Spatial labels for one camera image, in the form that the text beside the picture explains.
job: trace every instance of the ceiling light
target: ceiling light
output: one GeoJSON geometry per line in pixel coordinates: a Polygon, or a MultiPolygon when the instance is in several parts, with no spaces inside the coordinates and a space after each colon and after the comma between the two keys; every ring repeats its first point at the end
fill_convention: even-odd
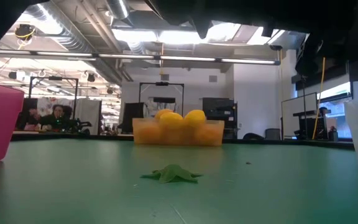
{"type": "Polygon", "coordinates": [[[30,55],[28,50],[0,50],[0,54],[30,55]]]}
{"type": "Polygon", "coordinates": [[[60,93],[60,89],[56,87],[49,86],[47,87],[47,90],[54,91],[56,93],[60,93]]]}
{"type": "MultiPolygon", "coordinates": [[[[259,27],[255,33],[253,34],[253,36],[251,37],[251,39],[248,40],[249,45],[264,45],[266,44],[271,37],[262,37],[262,32],[264,31],[263,27],[259,27]]],[[[276,35],[276,33],[278,32],[278,29],[274,29],[273,30],[273,34],[272,37],[274,37],[274,35],[276,35]]]]}
{"type": "Polygon", "coordinates": [[[197,32],[175,30],[163,31],[158,41],[164,44],[199,44],[203,42],[197,32]]]}
{"type": "Polygon", "coordinates": [[[272,44],[273,42],[275,42],[281,35],[283,35],[283,33],[285,32],[285,30],[280,30],[276,35],[274,35],[267,43],[268,44],[272,44]]]}
{"type": "Polygon", "coordinates": [[[122,59],[154,59],[153,55],[124,55],[124,54],[99,54],[105,58],[122,58],[122,59]]]}
{"type": "Polygon", "coordinates": [[[119,30],[113,29],[112,32],[117,40],[125,42],[155,42],[157,36],[153,31],[147,30],[119,30]]]}
{"type": "Polygon", "coordinates": [[[258,65],[275,65],[276,64],[276,61],[271,61],[271,60],[229,59],[229,58],[222,58],[222,62],[249,63],[249,64],[258,64],[258,65]]]}
{"type": "Polygon", "coordinates": [[[215,58],[163,56],[163,55],[161,55],[161,59],[162,60],[186,60],[186,61],[195,61],[195,62],[213,62],[213,61],[215,61],[215,58]]]}
{"type": "Polygon", "coordinates": [[[94,79],[94,74],[93,74],[93,73],[88,74],[87,81],[88,81],[88,82],[94,82],[94,81],[95,81],[95,79],[94,79]]]}
{"type": "Polygon", "coordinates": [[[64,57],[92,57],[92,54],[86,53],[69,53],[69,52],[37,52],[38,55],[46,56],[64,56],[64,57]]]}
{"type": "Polygon", "coordinates": [[[17,75],[16,72],[9,72],[8,77],[11,79],[16,79],[16,77],[17,77],[16,75],[17,75]]]}

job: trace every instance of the green table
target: green table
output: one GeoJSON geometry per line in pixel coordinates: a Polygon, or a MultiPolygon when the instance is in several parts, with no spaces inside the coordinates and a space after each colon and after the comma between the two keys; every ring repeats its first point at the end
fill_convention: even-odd
{"type": "Polygon", "coordinates": [[[311,146],[12,142],[0,223],[358,223],[358,165],[354,151],[311,146]],[[204,176],[139,178],[167,164],[204,176]]]}

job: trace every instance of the person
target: person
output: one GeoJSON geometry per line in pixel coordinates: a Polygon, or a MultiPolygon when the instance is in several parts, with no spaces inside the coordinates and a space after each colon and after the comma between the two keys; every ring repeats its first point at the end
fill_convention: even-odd
{"type": "Polygon", "coordinates": [[[63,105],[54,105],[52,107],[53,109],[52,114],[41,117],[39,119],[39,124],[41,124],[41,129],[46,129],[46,130],[60,129],[62,126],[62,121],[66,119],[66,117],[64,117],[65,113],[63,108],[64,108],[63,105]]]}

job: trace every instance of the white wall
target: white wall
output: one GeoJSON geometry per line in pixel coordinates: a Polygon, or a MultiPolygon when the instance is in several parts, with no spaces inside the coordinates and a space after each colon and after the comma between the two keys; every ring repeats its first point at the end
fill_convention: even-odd
{"type": "Polygon", "coordinates": [[[266,129],[280,128],[278,81],[278,66],[234,65],[239,139],[247,133],[265,136],[266,129]]]}
{"type": "MultiPolygon", "coordinates": [[[[147,70],[127,68],[127,72],[135,81],[122,83],[120,122],[122,121],[122,114],[124,112],[124,103],[137,103],[139,101],[139,82],[155,83],[161,81],[159,68],[148,68],[147,70]]],[[[163,72],[164,74],[170,75],[170,83],[185,84],[184,114],[187,114],[187,112],[191,110],[202,109],[201,99],[203,97],[227,97],[225,74],[221,73],[219,69],[193,68],[188,71],[184,68],[164,68],[163,72]],[[218,82],[210,83],[210,75],[218,76],[218,82]]],[[[150,85],[142,93],[140,101],[145,102],[150,96],[175,97],[177,103],[181,103],[181,94],[172,86],[150,85]]]]}
{"type": "Polygon", "coordinates": [[[234,65],[226,72],[226,97],[234,98],[234,65]]]}

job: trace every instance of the lemon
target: lemon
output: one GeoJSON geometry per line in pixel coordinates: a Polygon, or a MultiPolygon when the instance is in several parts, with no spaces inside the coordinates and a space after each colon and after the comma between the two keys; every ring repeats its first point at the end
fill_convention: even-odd
{"type": "Polygon", "coordinates": [[[161,115],[165,113],[173,112],[171,109],[162,109],[157,112],[157,114],[154,116],[156,120],[159,120],[161,118],[161,115]]]}
{"type": "Polygon", "coordinates": [[[160,117],[160,126],[165,129],[180,129],[183,125],[183,118],[180,114],[168,112],[160,117]]]}
{"type": "Polygon", "coordinates": [[[206,117],[202,110],[192,110],[185,116],[185,124],[197,128],[204,124],[206,117]]]}

